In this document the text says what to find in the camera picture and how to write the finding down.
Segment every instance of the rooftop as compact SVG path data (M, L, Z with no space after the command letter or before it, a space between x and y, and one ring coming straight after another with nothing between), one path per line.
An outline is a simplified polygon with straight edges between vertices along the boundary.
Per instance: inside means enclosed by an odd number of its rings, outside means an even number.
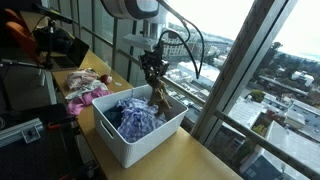
M260 116L261 112L263 111L265 111L265 108L262 104L257 103L255 101L247 101L244 98L239 97L239 99L233 105L228 115L239 124L243 125L248 129L251 129L258 117ZM235 132L238 132L226 123L223 123L223 125Z
M306 166L309 166L315 171L320 171L319 144L312 142L291 130L285 130L275 121L273 121L269 126L266 139L284 152L301 161ZM265 149L261 149L260 153L266 157L266 159L273 164L275 168L277 168L280 172L282 171L281 167L284 164L283 161ZM288 165L285 167L285 173L294 179L308 179L299 171Z
M276 103L276 104L278 104L280 106L288 107L288 105L278 101L276 96L268 94L266 92L263 92L263 93L265 94L265 96L264 96L265 99L268 99L268 100L270 100L270 101L272 101L272 102L274 102L274 103Z
M280 83L279 81L276 81L275 79L271 79L271 78L268 78L268 77L266 77L266 76L259 76L259 78L264 79L264 80L269 81L269 82L272 82L273 84L277 84L277 85L279 85L279 86L281 86L281 87L290 89L290 90L292 90L292 91L294 91L294 92L297 92L297 93L299 93L299 94L302 94L302 95L305 95L305 96L308 95L308 92L304 92L304 91L301 91L300 89L293 88L293 87L291 87L291 86L282 84L282 83Z
M301 108L303 108L303 109L305 109L307 111L310 111L310 112L312 112L314 114L320 115L320 109L315 108L313 106L310 106L309 104L303 103L303 102L298 101L296 99L292 99L292 100L293 100L293 105L301 107Z
M306 72L296 71L296 72L294 72L294 74L297 75L297 76L303 76L303 77L308 78L308 79L314 79L313 76L306 74Z
M287 111L286 116L288 118L290 118L291 120L296 121L296 122L298 122L300 124L303 124L303 125L306 124L306 121L305 121L306 118L302 114L299 114L299 113L297 113L295 111L292 111L291 109L289 109Z
M197 67L200 67L200 62L199 61L196 61L196 64L197 64ZM188 70L194 72L194 66L193 66L192 62L180 62L178 64L178 67L179 66L185 67ZM210 65L208 65L206 63L202 63L200 76L203 76L203 77L206 77L208 79L211 79L214 82L218 78L219 74L220 74L220 70L218 68L210 66Z

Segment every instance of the black cable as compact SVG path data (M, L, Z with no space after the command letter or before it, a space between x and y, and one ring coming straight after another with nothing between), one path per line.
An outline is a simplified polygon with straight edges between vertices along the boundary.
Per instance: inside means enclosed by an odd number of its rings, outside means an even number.
M188 23L191 24L191 25L197 30L197 32L199 33L200 38L201 38L201 41L202 41L202 43L201 43L201 44L202 44L202 52L201 52L199 72L197 71L197 66L196 66L195 62L193 62L193 63L194 63L194 66L195 66L195 69L196 69L196 77L197 77L197 79L198 79L198 78L199 78L199 75L200 75L201 68L202 68L203 58L204 58L204 40L203 40L203 36L202 36L201 31L198 29L198 27L197 27L196 25L194 25L192 22L190 22L189 20L187 20L186 18L184 18L182 15L180 15L177 11L175 11L173 8L171 8L171 7L169 6L169 4L166 3L164 0L157 0L157 2L158 2L159 4L161 4L165 9L167 9L169 12L171 12L174 16L176 16L176 17L182 22L182 24L185 25L185 22L184 22L184 21L188 22Z
M33 34L33 32L36 30L38 24L40 23L40 21L41 21L44 17L46 17L46 16L42 16L42 17L39 19L39 21L38 21L37 24L34 26L33 30L30 32L30 34L28 35L28 37L30 37L30 35Z
M158 44L160 44L163 35L166 34L166 33L174 33L180 39L180 41L182 42L183 46L186 48L186 50L187 50L187 52L188 52L188 54L189 54L189 56L190 56L190 58L192 60L192 63L193 63L193 66L194 66L194 69L195 69L195 72L196 72L196 78L199 79L200 71L198 71L198 67L197 67L196 61L194 60L193 55L192 55L187 43L183 40L183 38L177 32L171 31L171 30L163 31L161 33L161 35L160 35Z
M198 27L196 25L194 25L192 22L190 22L187 19L185 19L185 21L187 21L189 24L191 24L197 30L197 32L199 33L200 38L201 38L202 51L201 51L201 59L200 59L200 67L199 67L199 74L200 74L200 71L202 68L202 62L203 62L203 58L204 58L204 39L203 39L201 31L198 29Z
M183 26L186 28L186 30L187 30L187 32L188 32L188 38L186 39L186 40L184 40L185 42L188 42L189 41L189 39L190 39L190 30L189 30L189 28L187 27L187 24L184 22L184 21L180 21L182 24L183 24ZM172 43L164 43L164 45L169 45L169 46L181 46L181 45L183 45L183 43L178 43L178 44L172 44Z

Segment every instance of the building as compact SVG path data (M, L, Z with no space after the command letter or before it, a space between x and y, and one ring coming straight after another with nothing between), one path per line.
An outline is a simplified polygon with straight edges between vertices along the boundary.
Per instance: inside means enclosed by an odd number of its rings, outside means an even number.
M181 37L183 39L187 38L187 34L181 33ZM200 40L200 36L197 33L191 33L191 37L189 41L186 43L190 52L193 55L200 55L202 51L202 43ZM179 44L181 41L176 39L168 39L166 40L171 44ZM230 46L228 42L224 42L222 39L215 38L214 40L205 40L204 41L204 56L210 56L213 54L225 54L227 53L227 48ZM181 46L165 46L163 50L164 55L169 56L189 56L186 48Z
M194 65L192 62L180 62L177 67L181 72L186 72L187 74L191 75L193 80L199 84L205 85L207 87L212 88L213 84L215 83L216 79L219 76L220 70L210 66L206 63L202 64L201 73L199 79L196 78L196 73L194 69Z
M269 126L265 138L306 166L317 172L320 171L320 147L318 143L283 128L275 121ZM240 172L246 179L308 179L260 147L256 148L256 151L242 164Z
M277 94L293 93L296 97L307 97L308 92L302 91L297 88L280 83L275 79L268 78L266 76L259 76L258 84L262 85L269 91L276 92Z
M216 67L221 67L225 63L227 56L220 55L218 58L213 58L213 64Z
M264 93L265 96L261 103L267 106L271 111L284 115L284 112L288 110L288 105L281 101L278 101L276 96L273 96L266 92Z
M228 116L247 129L251 129L265 108L260 103L239 97ZM224 157L232 159L244 144L246 136L227 123L222 123L222 128L215 137L216 143L211 144L212 151L222 151Z
M302 71L296 71L292 74L291 76L292 80L297 80L298 82L301 82L302 84L304 84L305 86L309 87L312 82L314 81L314 78L310 75L307 74L307 72Z
M284 93L281 95L281 102L285 105L291 105L292 99L297 99L297 97L292 93Z
M310 106L296 99L292 99L293 103L290 109L294 112L302 114L305 117L306 125L318 128L320 126L320 109Z
M283 67L281 67L281 66L278 66L278 69L277 69L277 71L276 71L276 75L277 75L277 76L282 76L285 71L286 71L286 68L283 68Z
M285 114L284 122L295 129L302 129L305 125L305 117L295 111L289 109Z

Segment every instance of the stuffed toy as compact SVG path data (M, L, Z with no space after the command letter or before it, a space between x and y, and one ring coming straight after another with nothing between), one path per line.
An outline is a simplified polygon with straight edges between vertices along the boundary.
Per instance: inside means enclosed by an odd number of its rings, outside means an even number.
M147 79L147 83L152 87L152 93L148 105L158 106L158 112L155 114L155 116L159 117L162 113L168 112L171 108L167 99L165 98L165 96L168 95L166 84L158 79L155 75L151 75Z

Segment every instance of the metal rod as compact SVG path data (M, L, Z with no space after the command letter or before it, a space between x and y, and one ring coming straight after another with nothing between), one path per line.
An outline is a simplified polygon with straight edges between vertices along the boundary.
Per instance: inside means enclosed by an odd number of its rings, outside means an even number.
M58 11L61 13L61 2L60 2L60 0L58 0ZM61 27L63 27L62 21L59 21L59 24L60 24Z
M94 8L95 8L95 5L96 5L95 2L96 2L95 0L91 1L92 32L96 31L96 28L95 28L95 25L96 25L96 23L95 23L95 13L94 13L95 12ZM92 51L95 52L95 49L96 49L95 37L92 36Z
M108 46L113 47L113 44L112 44L110 41L108 41L108 40L104 39L103 37L101 37L100 35L92 32L92 31L89 30L88 28L82 26L81 29L83 29L83 30L87 31L88 33L92 34L93 36L95 36L96 38L98 38L100 41L106 43Z
M24 63L24 62L19 62L19 61L10 60L10 59L1 59L0 65L1 64L8 64L9 66L24 66L24 67L32 67L32 68L38 68L38 69L46 69L45 67L40 67L36 64Z
M128 58L129 61L135 63L136 65L140 66L140 63L139 63L139 60L134 58L133 56L131 56L130 54L124 52L123 50L121 49L118 49L117 51L119 54L123 55L125 58Z
M137 31L137 21L133 21L133 26L132 26L132 34L136 34L136 31ZM130 46L130 52L129 54L131 56L133 56L133 51L134 51L134 47L133 46ZM128 64L128 73L127 73L127 81L130 82L130 75L131 75L131 67L132 67L132 62L129 61L129 64Z
M250 137L249 139L256 142L259 146L262 148L266 149L279 159L281 159L283 162L287 163L289 166L293 167L303 175L307 176L310 179L320 179L320 174L319 172L311 169L310 167L304 165L294 157L290 156L286 152L282 151L275 145L271 144L268 142L266 139L263 137L257 135L255 132L245 128L241 124L239 124L237 121L233 120L231 117L228 115L224 114L223 112L220 111L215 111L214 115L217 116L219 119L224 121L225 123L229 124L236 130L238 130L240 133L244 134L246 137Z
M115 69L116 68L116 53L117 53L117 32L118 32L118 19L114 18L113 21L113 38L112 38L112 65L111 68Z
M78 25L79 25L79 38L81 39L81 21L80 21L80 11L79 11L79 0L77 0L77 14L78 14Z
M71 11L71 18L72 18L72 20L73 20L73 22L72 22L72 34L73 34L73 36L75 36L75 28L74 28L74 24L77 24L77 23L75 23L75 20L74 20L74 15L73 15L73 3L72 3L72 1L73 0L70 0L70 11Z

